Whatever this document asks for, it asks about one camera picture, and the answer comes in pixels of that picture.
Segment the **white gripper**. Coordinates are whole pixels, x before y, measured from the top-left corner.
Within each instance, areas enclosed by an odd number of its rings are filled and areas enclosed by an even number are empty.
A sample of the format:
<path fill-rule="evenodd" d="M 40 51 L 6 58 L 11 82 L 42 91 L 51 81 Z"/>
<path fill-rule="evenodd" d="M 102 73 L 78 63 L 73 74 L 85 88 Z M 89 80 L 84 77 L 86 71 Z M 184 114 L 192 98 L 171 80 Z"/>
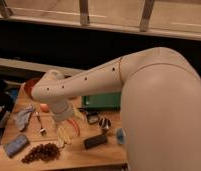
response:
<path fill-rule="evenodd" d="M 52 117 L 56 123 L 56 128 L 58 131 L 65 133 L 65 124 L 64 120 L 68 119 L 71 116 L 84 121 L 84 115 L 77 109 L 73 108 L 72 104 L 66 99 L 62 98 L 53 102 L 48 102 L 48 107 L 53 113 Z"/>

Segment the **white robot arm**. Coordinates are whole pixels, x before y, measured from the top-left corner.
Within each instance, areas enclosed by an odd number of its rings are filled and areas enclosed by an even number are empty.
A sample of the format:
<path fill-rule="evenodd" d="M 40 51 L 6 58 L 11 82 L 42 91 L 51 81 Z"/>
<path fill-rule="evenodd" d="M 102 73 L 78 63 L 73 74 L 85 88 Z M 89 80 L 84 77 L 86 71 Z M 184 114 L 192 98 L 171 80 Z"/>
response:
<path fill-rule="evenodd" d="M 119 57 L 65 79 L 48 71 L 33 87 L 57 121 L 69 97 L 121 92 L 121 121 L 131 171 L 201 171 L 201 78 L 164 47 Z"/>

